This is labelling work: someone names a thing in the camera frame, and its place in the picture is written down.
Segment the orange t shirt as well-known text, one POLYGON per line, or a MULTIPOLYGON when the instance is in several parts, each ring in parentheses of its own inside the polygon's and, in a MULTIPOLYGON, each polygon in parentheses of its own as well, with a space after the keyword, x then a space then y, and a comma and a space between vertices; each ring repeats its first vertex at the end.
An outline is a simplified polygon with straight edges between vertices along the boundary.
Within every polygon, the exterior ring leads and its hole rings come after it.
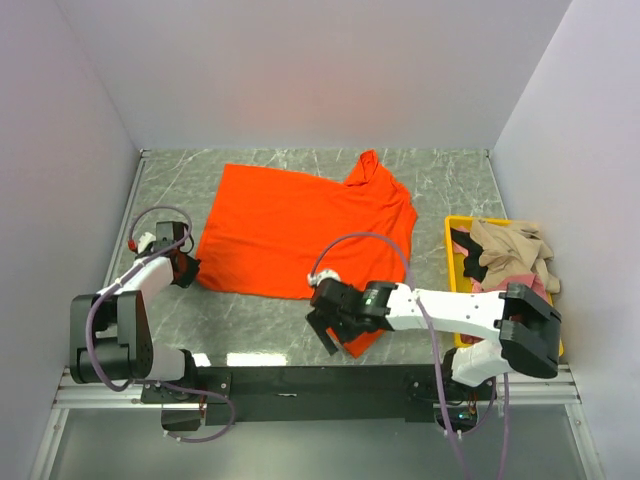
POLYGON ((401 282, 418 218, 409 190, 360 155, 343 182, 228 164, 199 240, 198 282, 218 292, 302 300, 313 269, 358 289, 401 282))

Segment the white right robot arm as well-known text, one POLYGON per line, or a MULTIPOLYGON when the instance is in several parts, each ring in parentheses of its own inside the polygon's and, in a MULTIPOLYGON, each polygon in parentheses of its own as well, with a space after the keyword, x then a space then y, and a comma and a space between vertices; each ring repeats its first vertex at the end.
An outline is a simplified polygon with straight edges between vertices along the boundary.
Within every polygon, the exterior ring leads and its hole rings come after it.
POLYGON ((452 399, 504 373, 552 379, 559 371, 561 315, 521 283, 459 293, 370 282, 359 291, 327 278, 316 286, 310 305, 306 320, 329 353, 377 331, 429 330, 477 338, 446 355, 439 387, 452 399))

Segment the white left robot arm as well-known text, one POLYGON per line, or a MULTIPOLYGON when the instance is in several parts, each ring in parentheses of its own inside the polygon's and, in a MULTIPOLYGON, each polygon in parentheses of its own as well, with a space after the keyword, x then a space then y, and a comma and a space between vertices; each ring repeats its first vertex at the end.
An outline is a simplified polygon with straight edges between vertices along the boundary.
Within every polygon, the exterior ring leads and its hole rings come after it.
POLYGON ((132 381, 164 382, 176 401, 197 395, 200 378, 189 370, 191 354, 154 343, 148 320, 155 296, 195 281, 200 261, 182 249, 192 242, 187 223, 159 222, 155 233, 130 243, 136 256, 129 270, 102 290, 72 300, 69 370, 76 383, 111 383, 122 391, 132 381))

